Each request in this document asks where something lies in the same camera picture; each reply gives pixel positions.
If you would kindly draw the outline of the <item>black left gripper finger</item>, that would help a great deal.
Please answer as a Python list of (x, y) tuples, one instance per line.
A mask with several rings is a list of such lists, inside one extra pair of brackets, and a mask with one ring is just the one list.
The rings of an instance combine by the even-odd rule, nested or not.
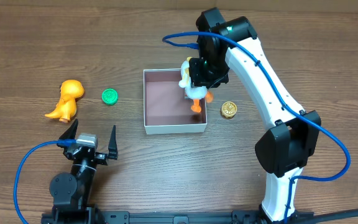
[(117, 160), (118, 150), (116, 142), (116, 126), (114, 125), (111, 131), (111, 136), (108, 144), (108, 158)]
[(71, 126), (59, 137), (59, 140), (75, 139), (78, 128), (78, 119), (75, 119)]

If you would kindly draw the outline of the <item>white duck toy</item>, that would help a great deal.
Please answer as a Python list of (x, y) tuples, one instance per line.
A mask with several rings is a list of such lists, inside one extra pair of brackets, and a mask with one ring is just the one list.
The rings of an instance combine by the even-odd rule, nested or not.
[(211, 103), (214, 100), (214, 96), (205, 86), (191, 86), (190, 59), (191, 57), (188, 57), (181, 65), (181, 80), (178, 85), (185, 90), (185, 95), (193, 100), (191, 110), (195, 113), (200, 113), (200, 100), (205, 99), (205, 102)]

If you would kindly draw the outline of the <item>white cardboard box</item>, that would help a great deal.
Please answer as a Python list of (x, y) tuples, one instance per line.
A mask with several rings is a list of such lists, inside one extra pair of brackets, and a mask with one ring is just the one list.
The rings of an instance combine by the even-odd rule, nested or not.
[(143, 72), (144, 128), (147, 134), (202, 133), (208, 120), (206, 103), (201, 112), (191, 110), (193, 101), (185, 98), (179, 68), (150, 69)]

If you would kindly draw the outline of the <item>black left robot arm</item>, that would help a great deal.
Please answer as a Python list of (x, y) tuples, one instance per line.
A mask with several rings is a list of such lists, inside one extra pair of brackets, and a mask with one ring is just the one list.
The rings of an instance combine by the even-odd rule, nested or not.
[(84, 210), (89, 201), (93, 179), (98, 165), (106, 166), (118, 158), (116, 127), (112, 127), (108, 152), (98, 152), (98, 138), (94, 134), (76, 135), (78, 120), (59, 137), (57, 146), (73, 162), (70, 172), (56, 175), (50, 182), (53, 206), (61, 210)]

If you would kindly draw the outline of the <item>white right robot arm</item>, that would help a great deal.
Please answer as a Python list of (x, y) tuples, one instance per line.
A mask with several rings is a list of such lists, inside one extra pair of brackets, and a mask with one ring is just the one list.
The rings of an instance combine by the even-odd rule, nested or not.
[(319, 131), (303, 122), (321, 124), (316, 111), (307, 113), (282, 85), (267, 60), (258, 35), (242, 16), (225, 21), (218, 8), (203, 11), (196, 20), (199, 56), (190, 60), (193, 87), (217, 88), (232, 70), (245, 86), (262, 118), (265, 134), (255, 145), (266, 171), (260, 211), (268, 223), (283, 223), (294, 214), (290, 179), (301, 174), (313, 155)]

